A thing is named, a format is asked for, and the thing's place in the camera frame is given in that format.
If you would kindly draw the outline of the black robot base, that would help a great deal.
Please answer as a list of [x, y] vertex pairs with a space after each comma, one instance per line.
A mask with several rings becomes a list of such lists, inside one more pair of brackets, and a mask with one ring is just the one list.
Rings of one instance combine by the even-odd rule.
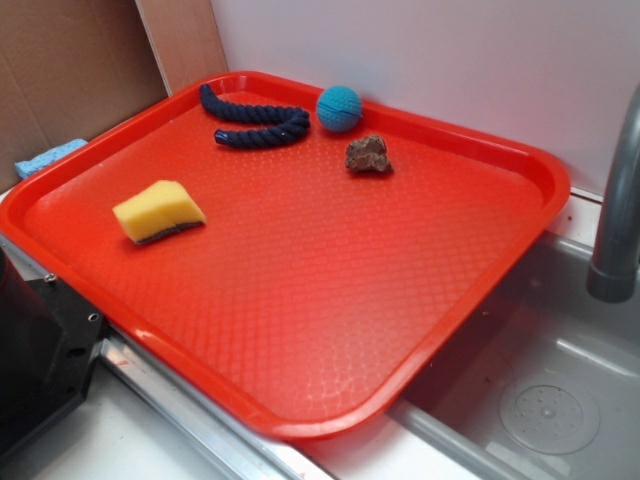
[[1, 460], [81, 405], [107, 322], [56, 277], [22, 278], [1, 254]]

